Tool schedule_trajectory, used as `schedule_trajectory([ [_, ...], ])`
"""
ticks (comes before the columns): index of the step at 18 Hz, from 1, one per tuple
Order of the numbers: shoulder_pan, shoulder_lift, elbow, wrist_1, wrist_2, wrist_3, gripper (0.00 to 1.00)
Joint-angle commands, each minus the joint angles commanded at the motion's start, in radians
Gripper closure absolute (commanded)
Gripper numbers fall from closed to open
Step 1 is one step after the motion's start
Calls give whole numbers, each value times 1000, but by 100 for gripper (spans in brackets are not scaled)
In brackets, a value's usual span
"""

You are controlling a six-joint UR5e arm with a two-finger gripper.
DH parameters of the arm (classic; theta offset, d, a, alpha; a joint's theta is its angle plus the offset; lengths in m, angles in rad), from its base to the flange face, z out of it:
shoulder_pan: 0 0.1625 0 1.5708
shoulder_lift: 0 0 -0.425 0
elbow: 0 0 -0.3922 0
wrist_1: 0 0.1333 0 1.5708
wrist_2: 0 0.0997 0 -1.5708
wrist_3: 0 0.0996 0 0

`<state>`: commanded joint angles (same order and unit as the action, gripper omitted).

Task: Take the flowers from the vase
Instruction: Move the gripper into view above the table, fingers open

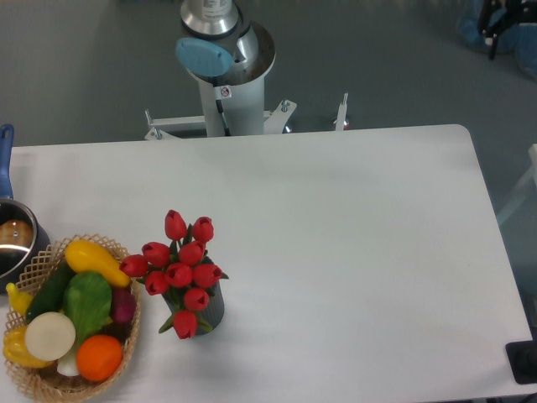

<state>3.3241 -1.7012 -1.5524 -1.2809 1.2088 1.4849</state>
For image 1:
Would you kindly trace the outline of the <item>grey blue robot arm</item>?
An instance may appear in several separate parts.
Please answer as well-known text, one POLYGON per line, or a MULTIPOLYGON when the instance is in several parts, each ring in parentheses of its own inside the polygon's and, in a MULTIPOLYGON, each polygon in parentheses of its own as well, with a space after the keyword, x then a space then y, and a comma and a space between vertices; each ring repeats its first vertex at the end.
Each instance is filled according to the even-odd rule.
POLYGON ((177 60, 215 86, 238 86, 264 77, 275 61, 274 39, 235 1, 184 1, 177 60))

